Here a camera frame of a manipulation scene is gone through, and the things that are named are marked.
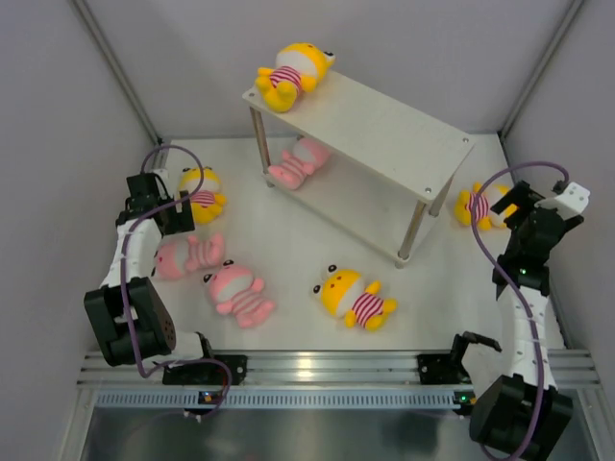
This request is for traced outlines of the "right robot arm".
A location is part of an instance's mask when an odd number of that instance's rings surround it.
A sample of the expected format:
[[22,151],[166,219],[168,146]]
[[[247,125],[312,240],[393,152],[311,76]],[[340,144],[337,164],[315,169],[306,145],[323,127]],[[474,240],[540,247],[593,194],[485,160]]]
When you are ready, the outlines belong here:
[[548,261],[563,236],[582,223],[590,192],[576,182],[558,182],[553,190],[545,198],[527,182],[511,188],[475,183],[459,192],[454,206],[463,226],[510,231],[492,273],[502,339],[465,336],[499,352],[502,364],[474,405],[470,437],[522,460],[547,459],[573,415],[571,399],[556,388],[545,345]]

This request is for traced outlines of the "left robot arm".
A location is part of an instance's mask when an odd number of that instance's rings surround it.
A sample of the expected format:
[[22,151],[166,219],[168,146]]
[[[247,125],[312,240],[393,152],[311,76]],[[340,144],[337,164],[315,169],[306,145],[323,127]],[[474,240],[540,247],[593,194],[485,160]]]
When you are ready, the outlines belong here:
[[167,181],[162,169],[127,179],[130,195],[115,221],[110,269],[100,287],[84,297],[98,346],[112,367],[168,355],[177,345],[172,317],[152,277],[162,239],[194,231],[195,224],[187,194],[176,201]]

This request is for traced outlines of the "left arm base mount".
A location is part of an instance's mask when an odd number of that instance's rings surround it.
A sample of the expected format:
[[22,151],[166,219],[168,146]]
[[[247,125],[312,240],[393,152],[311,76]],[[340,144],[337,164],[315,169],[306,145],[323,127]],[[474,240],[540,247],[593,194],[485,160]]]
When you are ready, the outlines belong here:
[[163,372],[164,385],[239,385],[247,374],[248,357],[244,354],[219,354],[214,357],[224,363],[231,372],[228,378],[225,370],[215,364],[199,363],[166,367]]

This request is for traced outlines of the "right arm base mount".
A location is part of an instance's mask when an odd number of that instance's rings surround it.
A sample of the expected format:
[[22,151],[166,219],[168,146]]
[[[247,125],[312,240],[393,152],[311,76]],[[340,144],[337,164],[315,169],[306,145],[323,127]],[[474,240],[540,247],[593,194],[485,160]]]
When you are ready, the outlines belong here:
[[422,385],[470,384],[471,378],[459,359],[450,353],[423,353],[417,356]]

